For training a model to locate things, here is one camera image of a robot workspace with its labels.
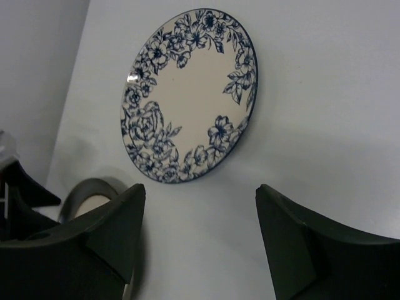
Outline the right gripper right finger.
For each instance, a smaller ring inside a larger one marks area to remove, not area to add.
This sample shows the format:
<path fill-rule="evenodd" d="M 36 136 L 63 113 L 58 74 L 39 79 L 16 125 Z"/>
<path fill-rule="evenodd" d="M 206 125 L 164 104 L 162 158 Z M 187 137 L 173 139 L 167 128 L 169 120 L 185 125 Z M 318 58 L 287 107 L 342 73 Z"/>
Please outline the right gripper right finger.
<path fill-rule="evenodd" d="M 343 225 L 267 184 L 256 207 L 276 299 L 399 299 L 399 240 Z"/>

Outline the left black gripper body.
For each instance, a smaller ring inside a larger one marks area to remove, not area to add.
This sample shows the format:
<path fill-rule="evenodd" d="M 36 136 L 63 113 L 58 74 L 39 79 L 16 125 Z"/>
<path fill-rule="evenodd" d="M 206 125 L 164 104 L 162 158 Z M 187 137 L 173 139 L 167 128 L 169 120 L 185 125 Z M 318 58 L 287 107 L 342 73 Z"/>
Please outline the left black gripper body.
<path fill-rule="evenodd" d="M 1 171 L 1 241 L 23 241 L 59 225 L 35 209 L 60 203 L 26 173 L 19 161 L 11 163 Z"/>

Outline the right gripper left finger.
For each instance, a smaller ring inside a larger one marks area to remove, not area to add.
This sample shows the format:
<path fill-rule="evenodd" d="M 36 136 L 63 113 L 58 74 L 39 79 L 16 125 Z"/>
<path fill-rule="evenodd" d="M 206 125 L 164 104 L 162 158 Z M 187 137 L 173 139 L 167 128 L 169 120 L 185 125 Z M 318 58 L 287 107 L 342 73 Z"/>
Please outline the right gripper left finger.
<path fill-rule="evenodd" d="M 28 239 L 1 242 L 2 299 L 122 299 L 141 275 L 146 190 Z"/>

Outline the grey rim plate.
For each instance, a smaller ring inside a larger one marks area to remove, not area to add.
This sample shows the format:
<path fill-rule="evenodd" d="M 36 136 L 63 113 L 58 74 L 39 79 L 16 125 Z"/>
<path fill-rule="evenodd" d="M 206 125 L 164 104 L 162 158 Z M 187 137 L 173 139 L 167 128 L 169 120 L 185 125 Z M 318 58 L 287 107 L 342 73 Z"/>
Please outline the grey rim plate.
<path fill-rule="evenodd" d="M 128 187 L 113 177 L 85 179 L 76 184 L 62 204 L 58 221 L 66 223 L 108 203 Z"/>

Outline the blue floral plate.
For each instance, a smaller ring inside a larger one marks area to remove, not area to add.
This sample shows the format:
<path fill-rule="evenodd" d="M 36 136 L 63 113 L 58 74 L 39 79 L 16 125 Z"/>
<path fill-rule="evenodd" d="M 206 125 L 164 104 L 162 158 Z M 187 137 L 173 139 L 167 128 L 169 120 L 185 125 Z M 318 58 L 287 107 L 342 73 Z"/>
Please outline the blue floral plate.
<path fill-rule="evenodd" d="M 249 34 L 226 12 L 183 12 L 135 57 L 121 101 L 121 133 L 135 167 L 166 184 L 209 173 L 248 126 L 258 91 Z"/>

